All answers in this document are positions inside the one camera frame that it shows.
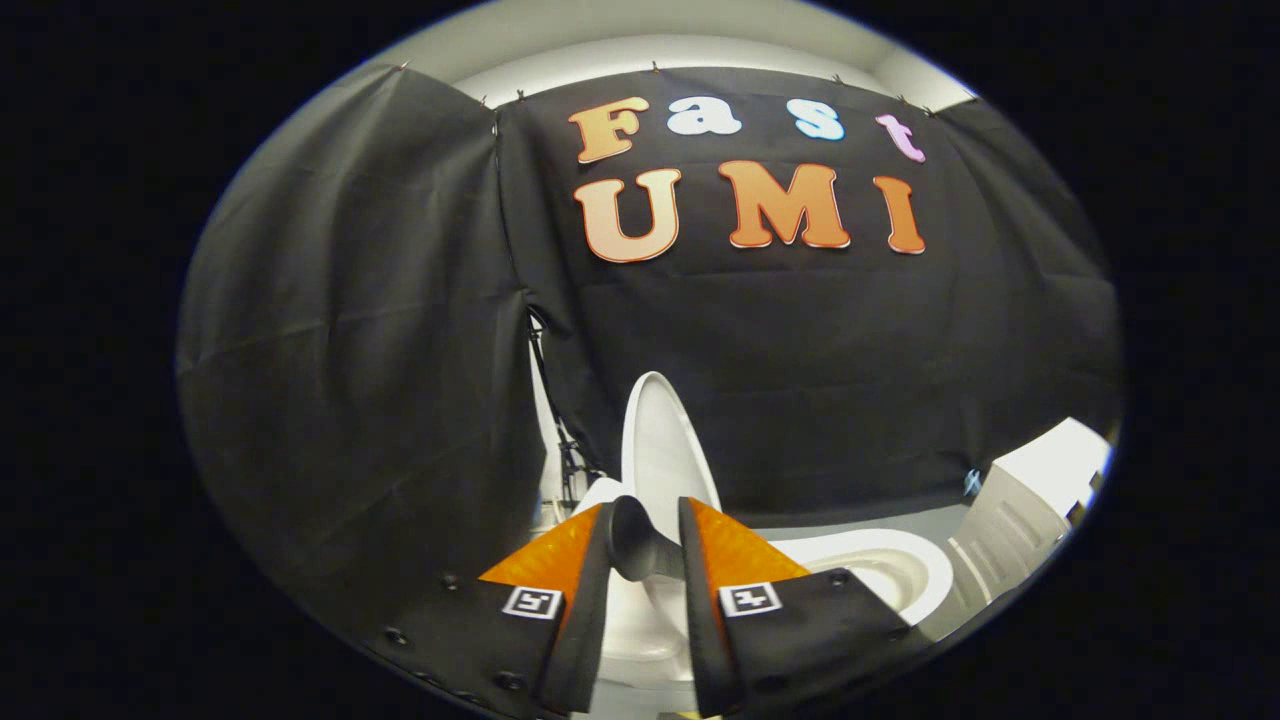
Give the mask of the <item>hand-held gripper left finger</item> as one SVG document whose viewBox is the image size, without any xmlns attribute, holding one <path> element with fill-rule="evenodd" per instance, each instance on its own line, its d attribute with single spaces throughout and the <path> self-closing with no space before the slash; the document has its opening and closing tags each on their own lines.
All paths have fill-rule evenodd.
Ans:
<svg viewBox="0 0 1280 720">
<path fill-rule="evenodd" d="M 617 503 L 540 537 L 512 505 L 433 507 L 358 562 L 358 638 L 430 691 L 497 719 L 591 707 Z"/>
</svg>

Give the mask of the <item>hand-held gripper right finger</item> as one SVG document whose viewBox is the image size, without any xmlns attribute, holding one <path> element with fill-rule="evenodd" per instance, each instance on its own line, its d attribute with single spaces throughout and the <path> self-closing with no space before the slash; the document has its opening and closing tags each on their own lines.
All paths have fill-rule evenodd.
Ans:
<svg viewBox="0 0 1280 720">
<path fill-rule="evenodd" d="M 740 521 L 678 501 L 703 717 L 832 712 L 924 661 L 932 641 L 847 569 L 812 573 Z"/>
</svg>

